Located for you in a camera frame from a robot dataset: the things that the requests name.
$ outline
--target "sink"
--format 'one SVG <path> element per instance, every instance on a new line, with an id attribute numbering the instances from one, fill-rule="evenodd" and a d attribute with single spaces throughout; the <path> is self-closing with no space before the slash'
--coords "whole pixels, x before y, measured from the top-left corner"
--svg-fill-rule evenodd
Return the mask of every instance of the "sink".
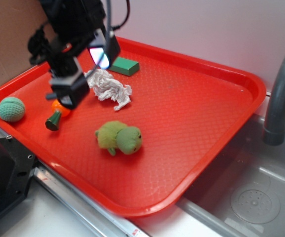
<path id="1" fill-rule="evenodd" d="M 253 115 L 183 195 L 225 236 L 285 236 L 285 142 L 264 144 L 263 122 Z"/>

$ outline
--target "green stuffed toy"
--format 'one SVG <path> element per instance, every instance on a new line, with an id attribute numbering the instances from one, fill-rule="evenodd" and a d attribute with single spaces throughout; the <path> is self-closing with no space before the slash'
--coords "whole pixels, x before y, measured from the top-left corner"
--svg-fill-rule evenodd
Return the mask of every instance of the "green stuffed toy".
<path id="1" fill-rule="evenodd" d="M 142 133 L 137 127 L 127 126 L 119 121 L 105 123 L 95 132 L 99 147 L 107 149 L 114 156 L 116 149 L 130 155 L 137 152 L 142 146 Z"/>

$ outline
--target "tray rim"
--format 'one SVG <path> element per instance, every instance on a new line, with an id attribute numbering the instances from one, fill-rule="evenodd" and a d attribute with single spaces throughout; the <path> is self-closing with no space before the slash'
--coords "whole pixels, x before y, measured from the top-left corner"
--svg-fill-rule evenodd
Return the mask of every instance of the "tray rim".
<path id="1" fill-rule="evenodd" d="M 250 104 L 249 108 L 245 110 L 244 113 L 241 114 L 240 118 L 232 124 L 232 126 L 222 135 L 221 139 L 219 139 L 212 149 L 210 149 L 205 155 L 211 156 L 212 159 L 207 163 L 207 159 L 204 157 L 199 161 L 199 163 L 192 168 L 192 170 L 186 175 L 186 177 L 180 182 L 180 184 L 171 192 L 166 198 L 162 201 L 152 204 L 150 206 L 144 206 L 141 208 L 131 208 L 121 206 L 111 199 L 109 199 L 106 195 L 102 194 L 99 190 L 93 187 L 91 184 L 85 182 L 82 178 L 79 178 L 73 172 L 61 167 L 52 167 L 52 170 L 55 170 L 59 175 L 61 175 L 64 179 L 69 180 L 70 183 L 75 185 L 80 190 L 87 190 L 85 194 L 89 195 L 95 201 L 100 203 L 102 206 L 112 211 L 115 214 L 124 216 L 124 217 L 141 217 L 147 216 L 152 213 L 158 212 L 171 204 L 174 204 L 185 192 L 185 190 L 194 182 L 194 180 L 200 175 L 200 173 L 205 169 L 202 167 L 207 167 L 209 163 L 214 159 L 214 157 L 221 151 L 221 149 L 228 143 L 228 141 L 238 132 L 238 130 L 245 124 L 245 122 L 253 115 L 255 110 L 259 107 L 259 105 L 263 102 L 266 95 L 266 88 L 262 80 L 254 74 L 249 72 L 245 72 L 242 70 L 238 70 L 235 68 L 231 68 L 225 65 L 221 65 L 218 63 L 210 62 L 207 60 L 194 58 L 191 56 L 187 56 L 184 54 L 172 52 L 169 50 L 157 48 L 151 45 L 135 42 L 129 39 L 118 38 L 119 44 L 122 50 L 126 50 L 129 52 L 133 52 L 142 56 L 148 55 L 148 57 L 152 57 L 153 59 L 164 61 L 168 64 L 173 64 L 175 66 L 190 69 L 192 71 L 196 71 L 199 73 L 203 73 L 212 77 L 216 77 L 218 79 L 229 81 L 233 84 L 238 84 L 250 91 L 252 94 L 253 101 Z M 47 63 L 43 63 L 39 66 L 34 66 L 31 69 L 25 71 L 14 79 L 10 80 L 6 84 L 0 87 L 0 101 L 8 96 L 9 94 L 15 92 L 17 89 L 22 86 L 30 83 L 36 77 L 39 77 L 45 74 L 49 70 L 49 66 Z M 2 128 L 7 133 L 11 134 L 15 138 L 17 138 L 21 143 L 27 146 L 30 149 L 37 148 L 33 141 L 30 141 L 27 137 L 24 137 L 19 133 L 14 127 L 4 122 L 0 119 L 0 128 Z M 41 157 L 44 154 L 43 149 L 38 147 L 38 151 L 36 152 L 37 157 Z"/>

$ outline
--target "red tray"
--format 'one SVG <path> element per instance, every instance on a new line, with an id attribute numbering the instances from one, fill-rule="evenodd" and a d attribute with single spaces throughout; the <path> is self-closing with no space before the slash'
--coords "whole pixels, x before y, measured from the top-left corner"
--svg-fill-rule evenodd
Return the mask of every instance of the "red tray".
<path id="1" fill-rule="evenodd" d="M 85 194 L 110 211 L 146 216 L 178 200 L 265 98 L 262 81 L 247 72 L 119 39 L 121 56 L 138 61 L 131 77 L 111 73 L 133 89 L 132 102 L 115 112 L 111 100 L 91 93 L 62 118 L 60 130 L 45 128 L 51 116 L 48 65 L 21 74 L 0 87 L 0 101 L 20 98 L 26 114 L 0 127 L 17 138 Z M 84 71 L 93 63 L 87 52 Z M 95 131 L 119 120 L 142 131 L 134 155 L 112 157 L 100 150 Z"/>

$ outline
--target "white wall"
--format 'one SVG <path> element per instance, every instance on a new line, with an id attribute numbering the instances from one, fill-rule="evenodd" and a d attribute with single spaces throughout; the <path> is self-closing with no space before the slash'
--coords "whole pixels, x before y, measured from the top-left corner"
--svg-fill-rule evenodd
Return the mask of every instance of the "white wall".
<path id="1" fill-rule="evenodd" d="M 125 12 L 125 0 L 112 0 L 114 24 Z M 254 73 L 271 91 L 285 56 L 285 0 L 131 0 L 116 34 Z"/>

